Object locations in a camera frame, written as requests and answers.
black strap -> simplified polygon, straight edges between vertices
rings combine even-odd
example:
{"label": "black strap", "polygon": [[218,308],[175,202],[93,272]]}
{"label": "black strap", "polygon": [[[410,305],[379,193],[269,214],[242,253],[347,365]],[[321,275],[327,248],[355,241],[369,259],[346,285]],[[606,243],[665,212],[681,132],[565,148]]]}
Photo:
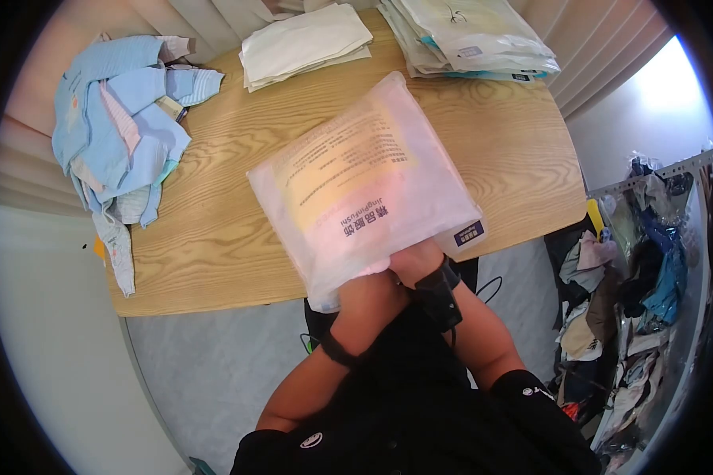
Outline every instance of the black strap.
{"label": "black strap", "polygon": [[324,332],[322,338],[319,340],[319,344],[322,347],[324,354],[328,355],[330,359],[339,365],[354,369],[361,361],[359,356],[353,356],[347,352],[341,344],[333,338],[329,329]]}
{"label": "black strap", "polygon": [[441,333],[451,330],[462,321],[462,314],[452,293],[460,280],[449,267],[449,257],[444,255],[436,271],[415,283],[413,298],[423,303],[423,308]]}

black cable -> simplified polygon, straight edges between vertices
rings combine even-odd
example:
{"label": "black cable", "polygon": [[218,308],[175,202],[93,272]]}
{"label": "black cable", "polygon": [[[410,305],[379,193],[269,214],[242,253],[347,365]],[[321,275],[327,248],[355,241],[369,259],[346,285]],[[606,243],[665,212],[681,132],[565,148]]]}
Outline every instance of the black cable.
{"label": "black cable", "polygon": [[309,337],[309,340],[314,340],[314,341],[316,341],[317,343],[319,343],[319,340],[318,340],[317,338],[314,338],[312,335],[310,335],[310,334],[308,334],[308,333],[299,334],[299,340],[301,340],[301,344],[304,346],[304,349],[306,350],[306,354],[310,355],[310,354],[312,354],[312,353],[309,351],[309,347],[306,346],[306,342],[304,341],[304,337]]}
{"label": "black cable", "polygon": [[489,280],[488,282],[486,282],[486,284],[483,287],[478,289],[478,291],[475,293],[475,295],[477,295],[477,296],[480,295],[481,291],[483,291],[483,289],[485,289],[486,287],[488,287],[489,285],[494,283],[494,281],[496,279],[499,279],[499,286],[496,288],[496,290],[494,290],[494,293],[491,294],[491,297],[486,299],[486,301],[484,303],[488,303],[491,299],[494,299],[494,296],[499,292],[499,289],[502,288],[502,283],[504,282],[504,279],[502,279],[502,276],[498,275],[495,278]]}

person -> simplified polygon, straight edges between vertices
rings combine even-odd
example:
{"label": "person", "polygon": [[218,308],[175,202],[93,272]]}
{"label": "person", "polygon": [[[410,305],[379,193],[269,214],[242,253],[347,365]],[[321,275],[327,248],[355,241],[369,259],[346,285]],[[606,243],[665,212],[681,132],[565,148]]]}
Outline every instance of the person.
{"label": "person", "polygon": [[429,239],[392,255],[388,271],[338,290],[341,310],[319,338],[332,338],[355,364],[315,345],[241,440],[231,474],[601,471],[578,426],[471,289],[452,289],[462,315],[453,347],[452,332],[439,333],[410,298],[407,289],[444,259]]}

wood grain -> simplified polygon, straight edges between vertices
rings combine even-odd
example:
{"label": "wood grain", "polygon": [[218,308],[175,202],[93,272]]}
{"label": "wood grain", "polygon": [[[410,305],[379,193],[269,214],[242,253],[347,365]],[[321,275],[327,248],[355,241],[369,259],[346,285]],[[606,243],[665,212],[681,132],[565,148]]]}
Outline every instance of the wood grain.
{"label": "wood grain", "polygon": [[246,172],[335,117],[402,71],[488,220],[472,258],[550,233],[586,212],[568,130],[541,81],[410,79],[393,33],[376,10],[360,12],[372,58],[301,74],[254,93],[243,89],[237,51],[208,67],[227,76],[219,94],[181,123],[193,138],[163,183],[159,219],[132,227],[136,293],[119,315],[203,312],[296,299],[305,290],[256,202]]}

clothing rack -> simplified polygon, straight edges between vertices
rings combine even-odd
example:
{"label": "clothing rack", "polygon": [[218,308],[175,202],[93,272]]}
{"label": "clothing rack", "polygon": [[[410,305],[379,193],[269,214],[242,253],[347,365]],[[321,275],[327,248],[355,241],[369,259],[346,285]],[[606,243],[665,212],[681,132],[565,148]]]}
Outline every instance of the clothing rack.
{"label": "clothing rack", "polygon": [[[672,338],[668,343],[667,366],[658,389],[662,393],[656,401],[656,404],[659,404],[660,407],[656,408],[656,414],[650,419],[651,422],[646,427],[647,433],[637,445],[637,449],[642,451],[642,460],[635,457],[637,459],[635,466],[630,467],[628,473],[637,473],[641,470],[645,465],[643,459],[647,459],[652,451],[658,449],[656,441],[661,440],[663,435],[671,430],[676,414],[681,408],[681,402],[689,390],[690,376],[693,372],[696,350],[703,332],[704,315],[709,295],[708,211],[703,180],[699,173],[702,167],[709,164],[713,165],[713,149],[655,171],[662,179],[687,172],[694,177],[693,187],[696,190],[695,193],[699,201],[700,213],[700,260],[694,268],[690,268],[688,271],[689,278],[686,289],[686,297],[689,299],[688,304],[682,305],[679,309],[679,318],[675,324],[675,338]],[[605,195],[618,195],[625,190],[633,188],[641,178],[641,176],[633,177],[597,188],[589,192],[587,197],[599,200]],[[599,448],[599,442],[604,438],[604,432],[611,413],[612,410],[608,409],[601,418],[595,438],[591,443],[593,450]]]}
{"label": "clothing rack", "polygon": [[[673,165],[665,166],[663,168],[655,170],[655,174],[661,178],[670,178],[671,176],[681,175],[686,172],[695,172],[705,165],[713,163],[713,148],[704,151],[702,154],[695,155],[694,157],[687,158],[685,160],[674,163]],[[605,195],[612,195],[614,193],[622,192],[623,190],[628,190],[633,188],[642,176],[634,176],[622,182],[613,183],[612,185],[603,186],[602,188],[597,188],[590,191],[586,197],[587,199],[595,198],[599,199]]]}

